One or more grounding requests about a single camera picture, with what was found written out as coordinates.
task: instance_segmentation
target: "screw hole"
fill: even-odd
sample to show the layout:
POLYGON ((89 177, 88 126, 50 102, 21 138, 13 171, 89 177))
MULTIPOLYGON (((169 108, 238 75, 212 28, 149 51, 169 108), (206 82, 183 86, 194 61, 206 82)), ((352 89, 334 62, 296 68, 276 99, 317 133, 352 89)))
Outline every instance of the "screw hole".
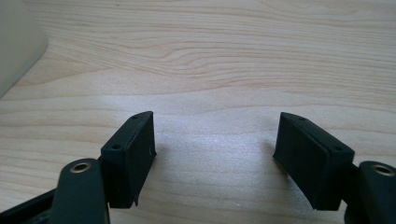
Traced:
POLYGON ((386 166, 376 164, 373 165, 372 167, 377 173, 381 175, 387 175, 387 176, 395 175, 395 173, 386 166))
POLYGON ((113 148, 113 149, 120 149, 120 148, 121 148, 121 145, 113 145, 111 148, 113 148))
POLYGON ((82 162, 82 163, 79 163, 79 164, 76 164, 75 166, 73 166, 70 169, 70 172, 75 173, 75 174, 76 173, 82 173, 82 172, 84 172, 84 171, 86 171, 86 170, 88 170, 90 168, 91 168, 91 164, 90 163, 82 162))

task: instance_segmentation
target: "wooden table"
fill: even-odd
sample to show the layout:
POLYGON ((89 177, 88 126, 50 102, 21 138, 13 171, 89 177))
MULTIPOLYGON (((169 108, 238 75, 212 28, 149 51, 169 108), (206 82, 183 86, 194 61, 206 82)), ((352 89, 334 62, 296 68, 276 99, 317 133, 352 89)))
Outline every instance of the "wooden table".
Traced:
POLYGON ((147 110, 158 156, 112 223, 343 223, 274 163, 281 111, 396 166, 395 1, 24 3, 49 48, 0 100, 1 211, 147 110))

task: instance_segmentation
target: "light wood tabletop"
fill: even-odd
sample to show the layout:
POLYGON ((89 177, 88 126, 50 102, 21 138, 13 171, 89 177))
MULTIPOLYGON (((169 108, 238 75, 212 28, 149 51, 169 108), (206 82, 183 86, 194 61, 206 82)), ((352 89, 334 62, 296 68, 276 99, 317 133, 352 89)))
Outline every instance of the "light wood tabletop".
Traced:
POLYGON ((0 211, 148 110, 158 155, 112 223, 343 223, 274 162, 282 111, 396 166, 394 0, 23 3, 49 47, 0 100, 0 211))

